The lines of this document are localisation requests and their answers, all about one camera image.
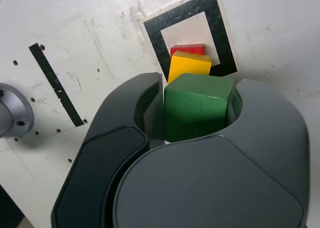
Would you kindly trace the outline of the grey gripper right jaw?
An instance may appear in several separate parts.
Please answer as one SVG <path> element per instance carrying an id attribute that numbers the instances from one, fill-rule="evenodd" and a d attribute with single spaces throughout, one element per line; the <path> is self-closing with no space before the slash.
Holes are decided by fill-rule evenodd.
<path id="1" fill-rule="evenodd" d="M 162 145 L 118 185 L 114 227 L 304 227 L 310 142 L 299 110 L 271 85 L 236 85 L 239 117 L 214 134 Z"/>

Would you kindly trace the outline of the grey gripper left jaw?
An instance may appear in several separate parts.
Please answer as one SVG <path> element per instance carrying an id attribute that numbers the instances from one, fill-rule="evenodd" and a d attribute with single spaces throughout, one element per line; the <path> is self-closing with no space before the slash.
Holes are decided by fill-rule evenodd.
<path id="1" fill-rule="evenodd" d="M 60 190 L 52 227 L 112 227 L 124 173 L 164 142 L 162 75 L 140 74 L 115 88 L 96 112 Z"/>

